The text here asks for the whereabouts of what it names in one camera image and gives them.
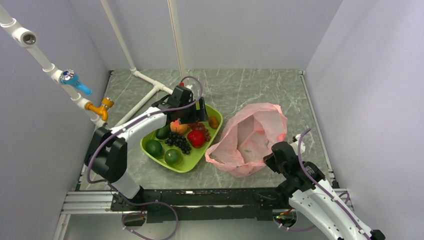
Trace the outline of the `orange fake fruit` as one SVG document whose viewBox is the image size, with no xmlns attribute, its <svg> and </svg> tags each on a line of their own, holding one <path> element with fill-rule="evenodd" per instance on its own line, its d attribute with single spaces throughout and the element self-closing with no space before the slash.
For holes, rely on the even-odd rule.
<svg viewBox="0 0 424 240">
<path fill-rule="evenodd" d="M 179 122 L 179 120 L 175 120 L 170 123 L 170 130 L 173 133 L 177 133 L 179 135 L 185 135 L 189 130 L 189 125 L 182 124 Z"/>
<path fill-rule="evenodd" d="M 218 118 L 217 118 L 217 117 L 215 117 L 215 116 L 210 116 L 210 117 L 209 117 L 208 124 L 209 124 L 209 126 L 210 126 L 212 129 L 215 129 L 215 130 L 216 130 L 216 129 L 219 127 L 219 125 L 220 125 L 220 121 L 218 120 Z"/>
</svg>

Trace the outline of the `red fake grapes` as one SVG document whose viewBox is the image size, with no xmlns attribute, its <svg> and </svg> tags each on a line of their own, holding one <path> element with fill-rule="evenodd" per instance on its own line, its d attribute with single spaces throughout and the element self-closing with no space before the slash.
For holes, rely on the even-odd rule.
<svg viewBox="0 0 424 240">
<path fill-rule="evenodd" d="M 191 130 L 198 130 L 202 132 L 205 137 L 205 141 L 209 142 L 211 140 L 211 135 L 209 130 L 205 127 L 205 125 L 201 122 L 195 122 L 188 125 Z"/>
</svg>

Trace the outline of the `red fake fruit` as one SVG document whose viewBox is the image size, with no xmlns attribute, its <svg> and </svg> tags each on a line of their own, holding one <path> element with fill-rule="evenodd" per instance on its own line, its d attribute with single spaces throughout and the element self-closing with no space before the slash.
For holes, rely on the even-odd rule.
<svg viewBox="0 0 424 240">
<path fill-rule="evenodd" d="M 200 130 L 192 130 L 188 133 L 187 139 L 193 148 L 201 148 L 205 142 L 206 138 Z"/>
</svg>

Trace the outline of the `dark fake grapes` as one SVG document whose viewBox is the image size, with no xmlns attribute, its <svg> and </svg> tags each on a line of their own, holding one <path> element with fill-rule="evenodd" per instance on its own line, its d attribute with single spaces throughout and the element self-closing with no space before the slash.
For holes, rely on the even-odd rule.
<svg viewBox="0 0 424 240">
<path fill-rule="evenodd" d="M 177 132 L 170 132 L 168 138 L 164 141 L 164 143 L 170 147 L 179 148 L 181 152 L 185 155 L 189 155 L 192 150 L 186 137 Z"/>
</svg>

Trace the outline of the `pink plastic bag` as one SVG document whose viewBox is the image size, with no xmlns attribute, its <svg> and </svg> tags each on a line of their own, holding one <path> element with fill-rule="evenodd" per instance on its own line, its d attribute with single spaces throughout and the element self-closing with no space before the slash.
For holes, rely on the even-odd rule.
<svg viewBox="0 0 424 240">
<path fill-rule="evenodd" d="M 280 105 L 248 104 L 226 123 L 220 140 L 205 152 L 206 162 L 234 177 L 244 178 L 265 167 L 263 158 L 285 140 L 288 119 Z"/>
</svg>

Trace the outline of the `green fake avocado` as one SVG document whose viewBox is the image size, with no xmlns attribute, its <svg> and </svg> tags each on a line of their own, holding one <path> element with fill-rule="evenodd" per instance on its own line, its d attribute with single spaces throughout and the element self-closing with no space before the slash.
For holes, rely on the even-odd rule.
<svg viewBox="0 0 424 240">
<path fill-rule="evenodd" d="M 159 140 L 166 140 L 171 133 L 170 124 L 165 125 L 155 131 L 155 137 Z"/>
</svg>

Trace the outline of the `round green fake fruit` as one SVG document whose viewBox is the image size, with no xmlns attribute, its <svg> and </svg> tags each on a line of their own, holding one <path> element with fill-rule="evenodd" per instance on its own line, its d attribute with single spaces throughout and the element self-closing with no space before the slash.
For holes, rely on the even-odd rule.
<svg viewBox="0 0 424 240">
<path fill-rule="evenodd" d="M 169 149 L 164 154 L 164 161 L 168 166 L 176 166 L 182 159 L 182 154 L 177 149 Z"/>
</svg>

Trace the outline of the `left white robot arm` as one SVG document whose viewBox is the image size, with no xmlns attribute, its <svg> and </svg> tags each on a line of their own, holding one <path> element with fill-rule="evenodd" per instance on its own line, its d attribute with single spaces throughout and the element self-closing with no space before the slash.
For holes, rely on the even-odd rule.
<svg viewBox="0 0 424 240">
<path fill-rule="evenodd" d="M 208 117 L 203 96 L 193 97 L 191 89 L 178 85 L 144 113 L 117 127 L 99 127 L 94 131 L 84 163 L 87 173 L 96 173 L 124 196 L 131 210 L 144 203 L 144 189 L 128 171 L 128 149 L 142 138 L 167 124 L 179 121 L 192 124 Z"/>
</svg>

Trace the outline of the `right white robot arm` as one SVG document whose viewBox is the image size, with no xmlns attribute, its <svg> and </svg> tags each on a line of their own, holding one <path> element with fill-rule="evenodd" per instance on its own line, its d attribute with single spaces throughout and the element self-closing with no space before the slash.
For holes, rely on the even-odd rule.
<svg viewBox="0 0 424 240">
<path fill-rule="evenodd" d="M 300 212 L 330 240 L 384 240 L 381 230 L 371 229 L 354 214 L 314 163 L 300 162 L 297 147 L 296 142 L 278 142 L 263 158 L 285 177 L 275 189 L 276 203 Z"/>
</svg>

